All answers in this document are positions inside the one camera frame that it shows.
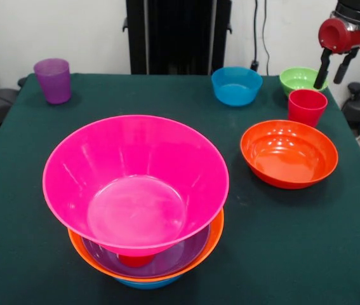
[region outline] orange plate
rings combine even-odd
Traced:
[[[253,173],[282,189],[311,186],[338,165],[338,151],[326,135],[293,121],[253,125],[242,136],[241,150]]]
[[[185,267],[181,271],[178,271],[177,273],[169,274],[166,276],[162,276],[159,278],[129,278],[127,276],[121,276],[121,275],[115,274],[115,273],[105,269],[101,265],[99,265],[92,258],[92,256],[85,249],[83,240],[78,234],[74,233],[70,229],[68,230],[68,234],[69,234],[71,242],[72,242],[74,248],[77,250],[78,254],[88,264],[93,266],[95,269],[98,269],[99,271],[101,271],[107,275],[113,276],[114,278],[120,278],[120,279],[126,280],[126,281],[136,281],[139,283],[151,283],[153,281],[167,280],[169,278],[173,278],[175,276],[182,275],[182,274],[186,273],[187,271],[190,271],[194,267],[198,266],[200,263],[202,263],[202,261],[205,260],[205,258],[207,258],[209,256],[209,254],[212,253],[213,249],[217,246],[220,236],[222,235],[224,220],[225,220],[225,217],[224,217],[223,209],[222,209],[219,212],[219,214],[215,217],[215,219],[211,222],[210,235],[208,237],[208,242],[206,243],[204,250],[187,267]]]

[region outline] purple bowl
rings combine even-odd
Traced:
[[[194,236],[156,254],[153,261],[139,268],[122,264],[115,253],[86,238],[83,238],[83,243],[94,260],[117,275],[131,278],[156,278],[176,273],[190,264],[202,252],[209,236],[210,226],[207,226]]]

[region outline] purple cup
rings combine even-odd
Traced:
[[[62,104],[71,98],[71,77],[68,61],[60,58],[44,59],[34,65],[34,73],[47,102]]]

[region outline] table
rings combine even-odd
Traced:
[[[73,74],[64,105],[44,101],[29,76],[0,129],[0,305],[2,304],[360,304],[360,148],[327,92],[319,129],[339,165],[325,181],[286,191],[258,180],[239,152],[254,123],[286,118],[277,77],[257,100],[218,102],[207,76]],[[214,252],[161,290],[125,287],[85,263],[51,214],[43,166],[69,133],[120,114],[154,114],[206,135],[230,173],[225,229]]]

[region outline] cup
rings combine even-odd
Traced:
[[[47,102],[62,104],[71,98],[68,61],[60,58],[44,59],[34,65],[34,72]]]
[[[309,89],[299,89],[288,97],[288,119],[315,127],[328,105],[322,93]]]

